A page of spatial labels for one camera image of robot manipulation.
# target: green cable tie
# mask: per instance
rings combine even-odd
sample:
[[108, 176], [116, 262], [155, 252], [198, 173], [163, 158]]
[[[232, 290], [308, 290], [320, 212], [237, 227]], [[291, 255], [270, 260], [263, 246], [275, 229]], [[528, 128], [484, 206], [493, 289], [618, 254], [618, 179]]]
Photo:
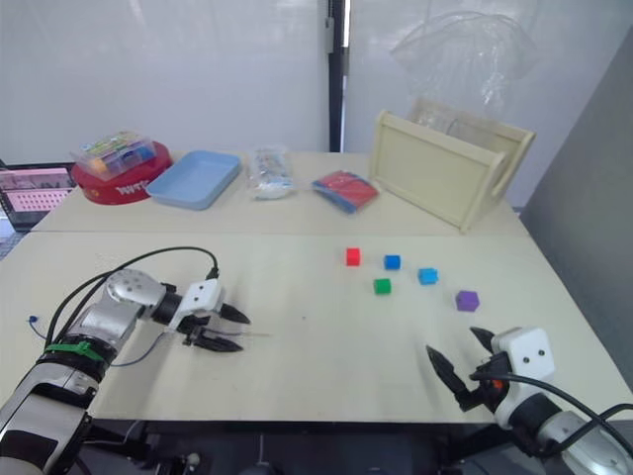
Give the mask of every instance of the green cable tie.
[[99, 353], [93, 351], [92, 348], [90, 348], [90, 343], [88, 341], [82, 341], [77, 344], [50, 344], [46, 347], [45, 352], [49, 351], [66, 351], [68, 353], [75, 353], [80, 354], [81, 356], [86, 356], [94, 361], [105, 361]]

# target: white wall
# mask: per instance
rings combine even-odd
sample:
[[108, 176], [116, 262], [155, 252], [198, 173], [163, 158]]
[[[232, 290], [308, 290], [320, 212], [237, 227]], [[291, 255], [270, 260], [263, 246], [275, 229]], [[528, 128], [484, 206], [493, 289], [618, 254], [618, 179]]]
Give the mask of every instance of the white wall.
[[351, 0], [345, 149], [369, 151], [383, 109], [406, 114], [401, 67], [389, 51], [430, 16], [455, 10], [516, 19], [539, 47], [540, 60], [514, 88], [501, 120], [537, 138], [508, 190], [522, 206], [556, 155], [633, 23], [630, 0]]
[[172, 149], [327, 149], [325, 0], [1, 0], [0, 157], [131, 129]]

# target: blue tray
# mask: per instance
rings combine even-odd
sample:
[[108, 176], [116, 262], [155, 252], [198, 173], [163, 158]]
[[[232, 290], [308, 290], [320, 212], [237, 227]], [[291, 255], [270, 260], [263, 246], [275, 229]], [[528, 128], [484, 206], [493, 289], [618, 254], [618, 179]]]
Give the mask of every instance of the blue tray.
[[228, 187], [240, 169], [238, 156], [190, 151], [149, 183], [146, 191], [163, 205], [204, 210]]

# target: blue cube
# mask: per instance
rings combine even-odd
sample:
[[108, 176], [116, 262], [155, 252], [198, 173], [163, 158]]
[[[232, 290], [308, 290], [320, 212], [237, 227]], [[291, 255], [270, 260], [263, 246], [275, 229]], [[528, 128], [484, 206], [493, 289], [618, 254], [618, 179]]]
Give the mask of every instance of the blue cube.
[[427, 267], [417, 271], [417, 280], [422, 285], [433, 285], [437, 282], [437, 269]]
[[399, 270], [401, 265], [400, 256], [397, 254], [385, 256], [385, 269], [386, 270]]

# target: gray wall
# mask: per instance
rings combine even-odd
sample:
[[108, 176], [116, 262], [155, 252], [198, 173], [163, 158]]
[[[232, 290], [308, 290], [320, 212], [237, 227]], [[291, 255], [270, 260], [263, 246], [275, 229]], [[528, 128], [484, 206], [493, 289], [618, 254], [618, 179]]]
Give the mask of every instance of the gray wall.
[[633, 30], [521, 219], [633, 388]]

